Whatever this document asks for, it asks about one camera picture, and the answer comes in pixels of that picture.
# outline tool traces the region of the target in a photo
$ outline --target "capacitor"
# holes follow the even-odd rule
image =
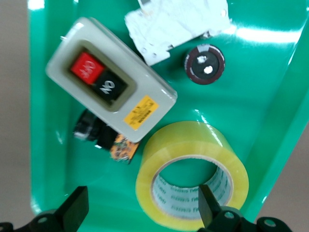
[[[217,47],[201,44],[187,54],[184,69],[193,82],[208,85],[221,77],[225,69],[225,58]]]

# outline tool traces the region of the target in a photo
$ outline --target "packing tape roll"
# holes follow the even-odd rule
[[[203,227],[198,210],[198,187],[180,188],[159,174],[184,159],[202,159],[217,165],[208,184],[220,205],[240,209],[249,180],[246,169],[224,136],[212,126],[184,121],[165,126],[147,142],[136,181],[137,199],[156,223],[180,231]]]

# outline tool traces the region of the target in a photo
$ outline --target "black button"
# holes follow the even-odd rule
[[[125,91],[127,84],[111,71],[103,72],[93,88],[108,104],[112,104]]]

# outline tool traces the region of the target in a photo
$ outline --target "green tray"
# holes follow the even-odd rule
[[[59,207],[77,186],[87,185],[90,211],[80,231],[170,231],[144,214],[135,196],[135,180],[149,136],[167,124],[193,120],[217,128],[244,163],[250,189],[241,212],[254,221],[309,119],[309,3],[228,3],[235,25],[231,30],[187,42],[153,66],[178,92],[178,101],[126,165],[92,143],[73,138],[84,107],[46,76],[45,66],[59,37],[81,16],[96,18],[136,51],[124,15],[137,9],[138,1],[29,0],[35,213]],[[183,68],[184,54],[201,43],[217,46],[226,59],[223,76],[208,86],[190,81]]]

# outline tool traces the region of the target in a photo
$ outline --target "off button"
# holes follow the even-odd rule
[[[93,84],[104,71],[105,66],[87,52],[82,52],[71,67],[71,71],[86,84]]]

